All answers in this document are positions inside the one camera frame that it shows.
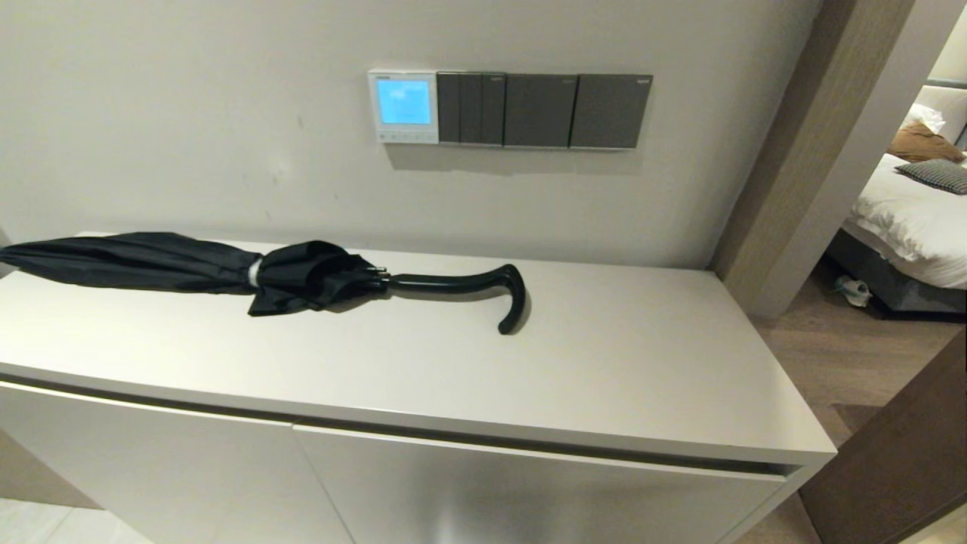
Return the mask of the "white thermostat with blue screen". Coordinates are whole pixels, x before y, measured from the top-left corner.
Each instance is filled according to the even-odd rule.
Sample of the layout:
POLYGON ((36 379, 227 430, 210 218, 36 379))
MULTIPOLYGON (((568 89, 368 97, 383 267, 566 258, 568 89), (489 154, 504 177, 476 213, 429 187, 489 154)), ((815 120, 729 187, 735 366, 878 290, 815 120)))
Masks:
POLYGON ((372 70, 367 82, 378 144, 439 144, 436 72, 372 70))

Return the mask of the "white sideboard cabinet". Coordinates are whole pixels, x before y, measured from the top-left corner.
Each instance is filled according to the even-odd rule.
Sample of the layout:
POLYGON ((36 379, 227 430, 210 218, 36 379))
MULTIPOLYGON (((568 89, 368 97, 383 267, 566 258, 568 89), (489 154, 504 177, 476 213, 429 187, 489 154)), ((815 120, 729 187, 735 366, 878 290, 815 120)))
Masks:
POLYGON ((784 485, 836 455, 714 274, 515 261, 504 289, 250 317, 249 299, 0 279, 0 382, 145 406, 715 471, 784 485))

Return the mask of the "white cabinet door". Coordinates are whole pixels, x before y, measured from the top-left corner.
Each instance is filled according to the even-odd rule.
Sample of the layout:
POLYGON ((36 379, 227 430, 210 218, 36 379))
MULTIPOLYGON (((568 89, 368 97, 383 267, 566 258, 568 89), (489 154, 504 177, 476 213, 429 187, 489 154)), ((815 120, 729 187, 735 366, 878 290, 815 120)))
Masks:
POLYGON ((0 429, 154 544, 353 544, 287 423, 0 382, 0 429))
POLYGON ((355 544, 718 544, 785 482, 367 431, 294 432, 355 544))

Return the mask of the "bed with white duvet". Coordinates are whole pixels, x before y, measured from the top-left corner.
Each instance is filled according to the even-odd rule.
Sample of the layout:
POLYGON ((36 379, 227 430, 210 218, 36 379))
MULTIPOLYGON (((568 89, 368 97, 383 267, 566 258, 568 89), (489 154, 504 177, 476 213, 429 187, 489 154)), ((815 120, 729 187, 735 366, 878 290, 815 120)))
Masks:
POLYGON ((882 314, 967 321, 967 196, 930 188, 884 152, 825 254, 882 314))

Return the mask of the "brown wooden door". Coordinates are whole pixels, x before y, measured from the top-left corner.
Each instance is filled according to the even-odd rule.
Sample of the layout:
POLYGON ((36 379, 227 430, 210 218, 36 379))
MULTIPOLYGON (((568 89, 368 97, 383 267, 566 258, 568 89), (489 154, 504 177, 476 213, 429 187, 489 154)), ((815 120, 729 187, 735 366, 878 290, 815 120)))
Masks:
POLYGON ((822 544, 901 544, 967 504, 967 328, 800 497, 822 544))

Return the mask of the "brown cushion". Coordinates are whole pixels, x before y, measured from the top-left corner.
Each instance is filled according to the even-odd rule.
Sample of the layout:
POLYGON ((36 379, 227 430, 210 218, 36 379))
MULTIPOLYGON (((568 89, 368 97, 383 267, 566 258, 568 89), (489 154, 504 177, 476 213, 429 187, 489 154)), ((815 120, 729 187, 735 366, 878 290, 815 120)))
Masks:
POLYGON ((912 164, 930 159, 947 159, 954 164, 962 164, 967 159, 962 150, 922 122, 912 122, 899 128, 886 152, 912 164))

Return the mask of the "checkered grey pillow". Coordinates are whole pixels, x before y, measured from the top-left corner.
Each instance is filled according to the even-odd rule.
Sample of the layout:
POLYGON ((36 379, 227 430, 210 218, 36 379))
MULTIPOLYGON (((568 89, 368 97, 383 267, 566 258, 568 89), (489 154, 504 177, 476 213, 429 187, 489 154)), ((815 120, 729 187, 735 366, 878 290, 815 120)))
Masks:
POLYGON ((930 188, 957 196, 967 196, 967 168, 949 159, 928 159, 899 165, 894 170, 930 188))

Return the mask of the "small white pillow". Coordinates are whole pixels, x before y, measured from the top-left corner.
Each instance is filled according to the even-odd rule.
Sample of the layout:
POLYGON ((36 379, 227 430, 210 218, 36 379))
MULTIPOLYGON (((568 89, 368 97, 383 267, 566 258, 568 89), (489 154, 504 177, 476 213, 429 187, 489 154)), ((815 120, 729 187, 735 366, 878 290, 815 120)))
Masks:
POLYGON ((946 120, 941 111, 934 110, 934 108, 928 107, 925 104, 914 103, 901 122, 901 128, 906 128, 916 123, 929 128, 934 134, 940 134, 943 128, 945 128, 946 120))

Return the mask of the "large white pillow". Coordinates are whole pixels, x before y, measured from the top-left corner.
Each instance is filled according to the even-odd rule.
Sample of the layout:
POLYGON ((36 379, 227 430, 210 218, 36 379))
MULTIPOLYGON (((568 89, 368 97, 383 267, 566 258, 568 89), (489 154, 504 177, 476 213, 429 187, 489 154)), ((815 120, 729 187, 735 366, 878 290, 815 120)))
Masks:
POLYGON ((940 113, 945 124, 937 134, 961 150, 967 150, 967 82, 929 79, 919 90, 914 103, 940 113))

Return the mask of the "grey triple rocker switch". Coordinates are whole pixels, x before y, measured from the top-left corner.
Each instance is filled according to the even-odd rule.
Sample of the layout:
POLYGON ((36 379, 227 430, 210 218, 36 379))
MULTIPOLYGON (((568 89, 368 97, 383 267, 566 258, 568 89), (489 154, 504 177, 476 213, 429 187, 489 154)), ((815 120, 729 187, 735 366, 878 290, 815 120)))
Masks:
POLYGON ((438 72, 439 144, 503 146, 507 73, 438 72))

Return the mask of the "grey single wall switch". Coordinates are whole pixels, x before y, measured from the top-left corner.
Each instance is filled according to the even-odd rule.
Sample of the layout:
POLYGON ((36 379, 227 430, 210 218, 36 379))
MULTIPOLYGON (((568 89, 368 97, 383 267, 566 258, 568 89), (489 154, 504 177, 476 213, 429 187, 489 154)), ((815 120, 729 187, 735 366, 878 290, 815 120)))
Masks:
POLYGON ((641 73, 580 73, 569 146, 632 150, 638 147, 653 76, 641 73))
POLYGON ((509 73, 505 79, 505 146, 566 148, 578 76, 509 73))

